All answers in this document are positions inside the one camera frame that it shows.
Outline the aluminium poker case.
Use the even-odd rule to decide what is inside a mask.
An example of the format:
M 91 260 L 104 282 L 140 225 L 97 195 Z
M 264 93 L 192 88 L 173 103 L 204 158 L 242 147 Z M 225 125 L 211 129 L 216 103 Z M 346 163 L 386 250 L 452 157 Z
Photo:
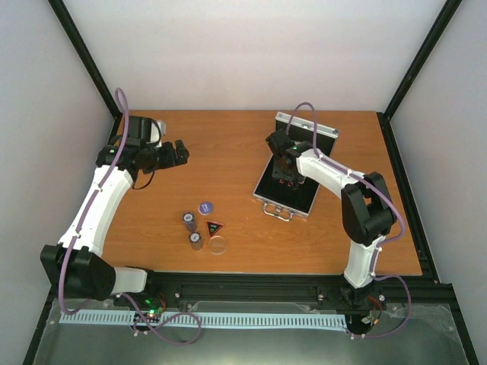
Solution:
M 271 144 L 272 156 L 253 190 L 253 197 L 263 203 L 264 214 L 282 221 L 290 221 L 294 216 L 309 217 L 320 184 L 298 174 L 296 162 L 286 157 L 284 151 L 310 148 L 313 137 L 317 138 L 317 148 L 329 156 L 339 130 L 284 112 L 276 113 L 275 132 L 266 139 Z

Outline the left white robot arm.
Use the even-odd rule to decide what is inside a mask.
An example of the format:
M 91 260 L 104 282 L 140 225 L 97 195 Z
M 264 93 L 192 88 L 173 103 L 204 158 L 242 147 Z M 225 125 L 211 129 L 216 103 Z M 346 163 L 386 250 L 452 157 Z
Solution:
M 105 300 L 129 292 L 142 306 L 158 297 L 158 286 L 148 270 L 113 267 L 102 258 L 103 245 L 114 215 L 138 173 L 155 173 L 184 165 L 189 151 L 181 140 L 152 146 L 107 145 L 98 154 L 91 187 L 67 231 L 52 246 L 46 245 L 40 261 L 58 294 L 67 298 Z

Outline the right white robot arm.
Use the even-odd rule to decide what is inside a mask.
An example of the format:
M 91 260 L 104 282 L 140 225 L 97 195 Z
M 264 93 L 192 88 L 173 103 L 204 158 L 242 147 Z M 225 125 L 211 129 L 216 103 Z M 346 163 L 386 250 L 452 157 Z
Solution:
M 296 186 L 312 179 L 341 201 L 342 225 L 351 240 L 345 283 L 336 296 L 347 307 L 357 307 L 370 293 L 376 278 L 377 259 L 392 226 L 403 219 L 391 201 L 387 184 L 379 173 L 359 173 L 337 163 L 309 142 L 295 144 L 287 135 L 269 136 L 279 177 Z

